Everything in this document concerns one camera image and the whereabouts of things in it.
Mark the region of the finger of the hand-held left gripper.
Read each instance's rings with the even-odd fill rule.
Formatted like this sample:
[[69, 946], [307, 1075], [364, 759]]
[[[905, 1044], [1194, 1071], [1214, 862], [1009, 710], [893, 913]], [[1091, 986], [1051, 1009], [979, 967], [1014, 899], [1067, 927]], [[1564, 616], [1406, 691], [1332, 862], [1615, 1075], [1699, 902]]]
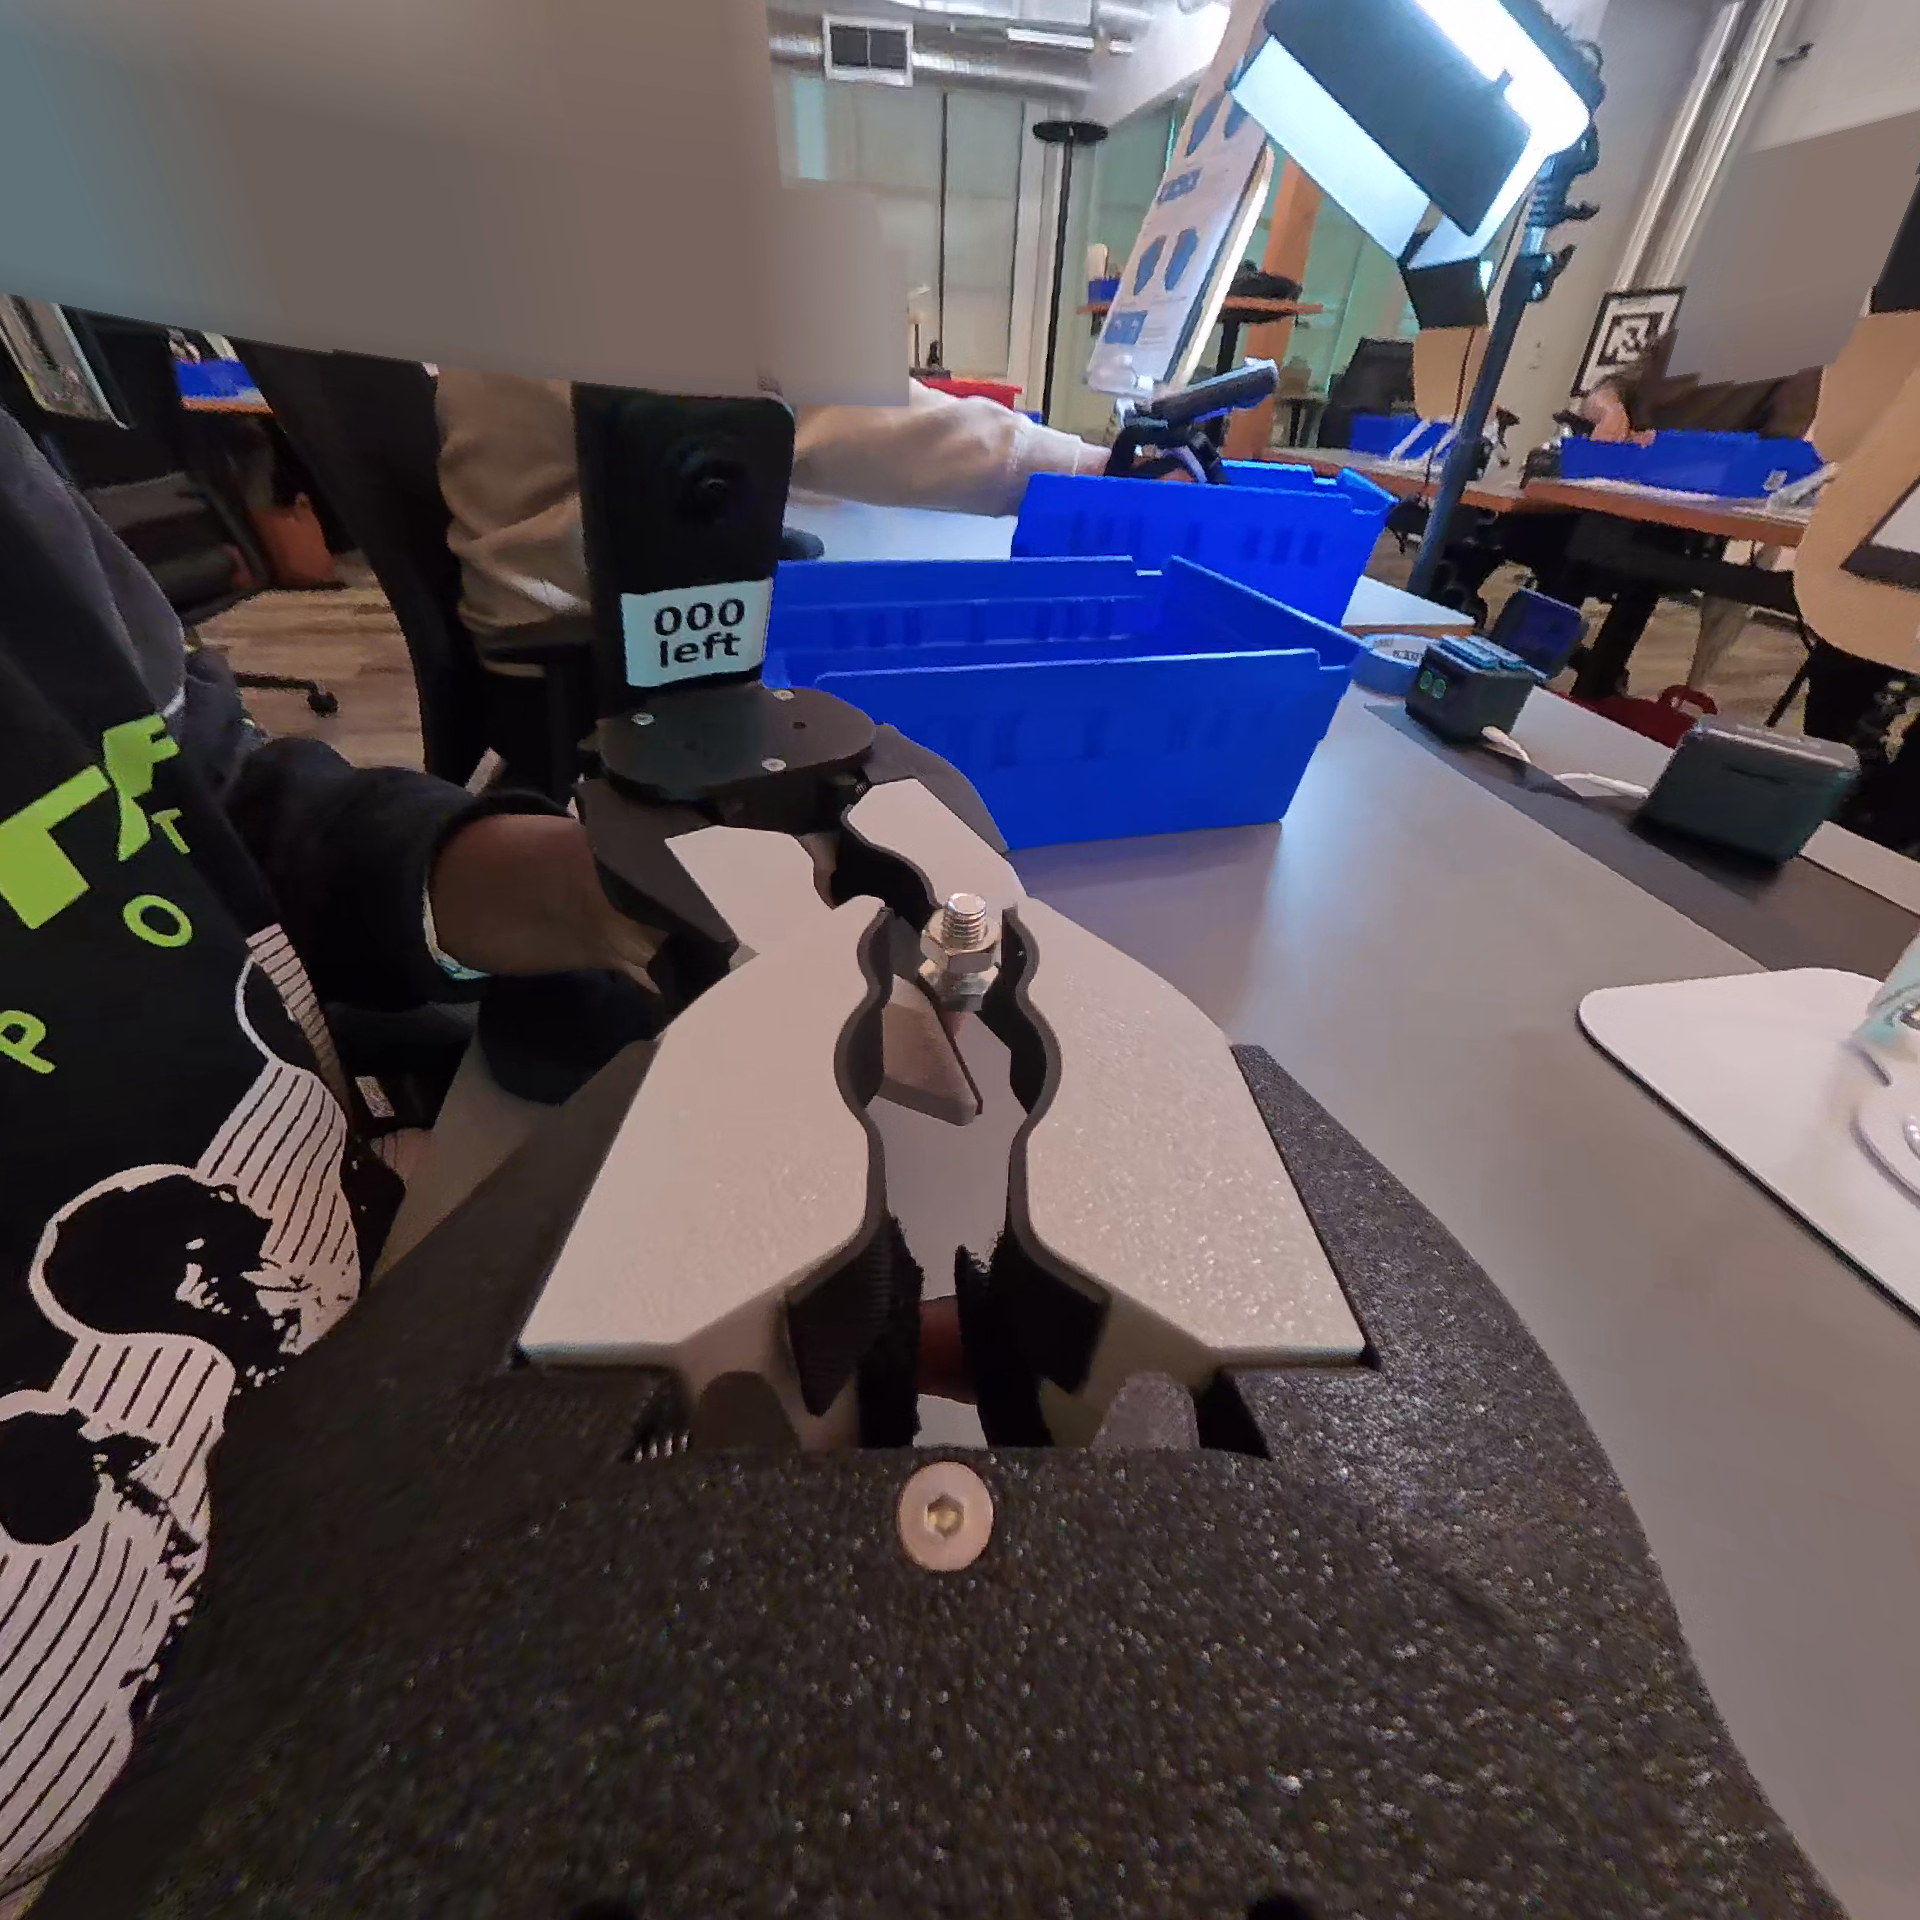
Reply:
[[[838, 913], [838, 828], [683, 828], [663, 850], [733, 934], [728, 975], [784, 977]], [[979, 1080], [947, 1016], [905, 977], [899, 920], [886, 927], [882, 1094], [940, 1122], [979, 1121]]]
[[899, 919], [931, 919], [951, 893], [984, 899], [991, 919], [1023, 899], [1009, 855], [923, 780], [882, 780], [841, 812], [831, 883]]

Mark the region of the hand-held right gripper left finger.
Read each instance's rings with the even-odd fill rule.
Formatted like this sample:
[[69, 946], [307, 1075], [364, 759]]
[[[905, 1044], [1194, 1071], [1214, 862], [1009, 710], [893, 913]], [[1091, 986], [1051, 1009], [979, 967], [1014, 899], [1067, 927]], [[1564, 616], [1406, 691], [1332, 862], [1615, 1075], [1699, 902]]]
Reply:
[[575, 1210], [518, 1352], [658, 1365], [698, 1398], [769, 1379], [784, 1419], [854, 1419], [893, 1300], [882, 1090], [891, 908], [784, 932], [658, 1036]]

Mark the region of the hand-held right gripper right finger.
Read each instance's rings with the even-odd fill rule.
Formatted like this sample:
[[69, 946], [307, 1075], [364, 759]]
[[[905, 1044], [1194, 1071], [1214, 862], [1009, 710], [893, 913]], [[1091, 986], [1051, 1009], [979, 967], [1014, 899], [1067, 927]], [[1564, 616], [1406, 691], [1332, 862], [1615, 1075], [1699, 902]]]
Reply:
[[1019, 1128], [1000, 1325], [1047, 1440], [1091, 1440], [1131, 1376], [1357, 1365], [1357, 1313], [1233, 1037], [1161, 975], [1009, 902], [1000, 1044]]

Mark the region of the steel hex bolt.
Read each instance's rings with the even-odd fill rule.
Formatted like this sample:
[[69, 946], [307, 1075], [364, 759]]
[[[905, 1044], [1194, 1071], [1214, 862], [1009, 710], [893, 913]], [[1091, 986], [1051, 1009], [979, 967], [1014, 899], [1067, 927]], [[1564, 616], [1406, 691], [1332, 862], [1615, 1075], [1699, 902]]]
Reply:
[[[995, 908], [991, 908], [984, 893], [951, 893], [947, 902], [937, 902], [937, 913], [951, 913], [951, 919], [984, 919], [984, 913], [991, 913], [991, 919], [995, 919]], [[919, 963], [919, 982], [923, 982], [923, 991], [931, 996], [931, 1008], [937, 1008], [940, 1016], [974, 1016], [974, 1009], [984, 1008], [984, 996], [991, 991], [995, 967], [991, 967], [991, 975], [959, 977], [959, 975], [931, 975], [931, 967]]]

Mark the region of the person's left hand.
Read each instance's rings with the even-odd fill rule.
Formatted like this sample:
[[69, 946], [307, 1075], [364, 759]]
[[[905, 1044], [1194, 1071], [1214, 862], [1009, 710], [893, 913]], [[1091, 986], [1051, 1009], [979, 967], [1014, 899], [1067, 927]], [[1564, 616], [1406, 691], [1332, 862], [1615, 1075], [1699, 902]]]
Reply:
[[488, 977], [621, 975], [655, 986], [663, 932], [612, 908], [575, 814], [498, 812], [440, 843], [426, 946]]

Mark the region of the blue plastic bin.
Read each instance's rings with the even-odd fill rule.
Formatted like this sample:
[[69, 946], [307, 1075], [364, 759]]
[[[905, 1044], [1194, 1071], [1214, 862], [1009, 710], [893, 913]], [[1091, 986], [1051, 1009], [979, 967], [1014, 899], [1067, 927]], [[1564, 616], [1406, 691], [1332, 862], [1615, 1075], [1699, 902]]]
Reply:
[[1225, 465], [1215, 488], [1037, 474], [1009, 555], [1129, 555], [1138, 569], [1178, 555], [1341, 628], [1392, 505], [1371, 477], [1304, 465]]
[[782, 562], [769, 684], [959, 767], [1009, 848], [1279, 826], [1357, 635], [1194, 562]]

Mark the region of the black office chair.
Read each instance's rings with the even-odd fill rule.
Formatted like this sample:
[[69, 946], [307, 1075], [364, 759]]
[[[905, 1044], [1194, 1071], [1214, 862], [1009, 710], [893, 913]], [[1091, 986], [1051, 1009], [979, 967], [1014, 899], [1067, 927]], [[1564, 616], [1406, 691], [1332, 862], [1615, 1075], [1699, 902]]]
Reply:
[[467, 780], [492, 748], [492, 707], [443, 540], [436, 372], [364, 349], [235, 344], [399, 616], [426, 771]]

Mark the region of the white display stand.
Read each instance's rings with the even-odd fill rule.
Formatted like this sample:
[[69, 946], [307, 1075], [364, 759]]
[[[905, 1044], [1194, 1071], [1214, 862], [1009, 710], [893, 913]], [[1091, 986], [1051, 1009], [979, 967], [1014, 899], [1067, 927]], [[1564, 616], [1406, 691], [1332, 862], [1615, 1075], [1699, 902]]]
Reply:
[[1577, 1004], [1583, 1036], [1907, 1314], [1920, 1313], [1914, 982], [1673, 977]]

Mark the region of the person's printed black shirt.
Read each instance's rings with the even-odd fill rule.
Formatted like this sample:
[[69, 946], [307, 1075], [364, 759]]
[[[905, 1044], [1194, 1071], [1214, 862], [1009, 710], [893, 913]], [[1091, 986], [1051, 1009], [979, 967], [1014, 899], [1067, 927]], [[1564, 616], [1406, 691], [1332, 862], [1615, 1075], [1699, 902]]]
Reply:
[[212, 1556], [230, 1398], [399, 1210], [235, 828], [237, 699], [2, 418], [0, 1862], [21, 1917], [125, 1769]]

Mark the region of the dark grey case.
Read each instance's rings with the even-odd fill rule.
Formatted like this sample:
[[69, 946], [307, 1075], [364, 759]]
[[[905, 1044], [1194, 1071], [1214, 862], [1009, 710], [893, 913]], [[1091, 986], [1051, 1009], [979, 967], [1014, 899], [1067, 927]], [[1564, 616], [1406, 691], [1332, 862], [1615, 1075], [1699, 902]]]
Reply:
[[1852, 780], [1848, 746], [1699, 714], [1630, 826], [1781, 871]]

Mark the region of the wood-top desk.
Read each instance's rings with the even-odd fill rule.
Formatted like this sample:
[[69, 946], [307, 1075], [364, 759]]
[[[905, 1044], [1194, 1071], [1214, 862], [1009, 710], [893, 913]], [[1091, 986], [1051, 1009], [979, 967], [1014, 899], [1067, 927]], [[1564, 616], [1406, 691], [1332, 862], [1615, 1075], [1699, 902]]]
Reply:
[[1624, 582], [1647, 582], [1665, 590], [1699, 590], [1723, 593], [1771, 611], [1798, 611], [1791, 568], [1757, 568], [1728, 562], [1704, 552], [1679, 552], [1645, 531], [1677, 531], [1692, 540], [1713, 545], [1748, 545], [1748, 547], [1785, 547], [1791, 552], [1810, 525], [1808, 508], [1781, 500], [1728, 500], [1728, 495], [1692, 495], [1692, 493], [1657, 493], [1657, 488], [1624, 488], [1624, 483], [1466, 483], [1460, 508], [1475, 514], [1583, 514], [1604, 521], [1615, 532], [1583, 532], [1568, 545], [1574, 562], [1615, 569]]

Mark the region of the studio light panel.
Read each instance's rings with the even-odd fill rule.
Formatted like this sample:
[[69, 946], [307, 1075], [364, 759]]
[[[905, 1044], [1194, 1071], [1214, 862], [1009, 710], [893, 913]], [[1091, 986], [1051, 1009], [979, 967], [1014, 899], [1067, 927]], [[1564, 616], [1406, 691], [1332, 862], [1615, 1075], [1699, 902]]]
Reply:
[[1233, 101], [1400, 265], [1478, 258], [1598, 122], [1603, 69], [1531, 0], [1279, 0]]

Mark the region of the row of small blue bins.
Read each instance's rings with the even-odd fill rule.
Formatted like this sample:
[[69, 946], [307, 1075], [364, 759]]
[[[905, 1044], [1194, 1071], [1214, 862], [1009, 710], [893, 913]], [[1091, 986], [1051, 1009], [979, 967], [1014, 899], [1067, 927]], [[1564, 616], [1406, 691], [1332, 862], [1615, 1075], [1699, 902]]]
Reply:
[[[1451, 422], [1420, 418], [1352, 418], [1350, 446], [1371, 457], [1439, 465], [1458, 438]], [[1785, 493], [1821, 466], [1808, 438], [1723, 437], [1723, 431], [1652, 431], [1647, 446], [1556, 438], [1549, 477], [1564, 483], [1630, 483], [1657, 493], [1694, 493], [1757, 500]]]

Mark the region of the printed marker sign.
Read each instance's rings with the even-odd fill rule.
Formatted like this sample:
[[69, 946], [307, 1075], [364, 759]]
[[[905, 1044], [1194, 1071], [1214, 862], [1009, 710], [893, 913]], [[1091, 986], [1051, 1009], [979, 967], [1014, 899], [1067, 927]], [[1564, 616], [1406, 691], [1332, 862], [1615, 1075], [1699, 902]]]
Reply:
[[1604, 291], [1589, 334], [1589, 344], [1574, 368], [1574, 397], [1589, 397], [1615, 372], [1633, 372], [1665, 355], [1665, 335], [1685, 306], [1685, 284], [1630, 284]]

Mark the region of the wooden display board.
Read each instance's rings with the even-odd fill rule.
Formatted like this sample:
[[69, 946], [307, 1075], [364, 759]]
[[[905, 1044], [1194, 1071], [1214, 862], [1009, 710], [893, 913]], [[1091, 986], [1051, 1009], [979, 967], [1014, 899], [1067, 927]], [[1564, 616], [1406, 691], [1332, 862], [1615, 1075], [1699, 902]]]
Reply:
[[1810, 446], [1831, 474], [1791, 562], [1798, 611], [1817, 639], [1914, 676], [1920, 593], [1840, 562], [1920, 477], [1920, 202], [1907, 202], [1862, 317], [1821, 372]]

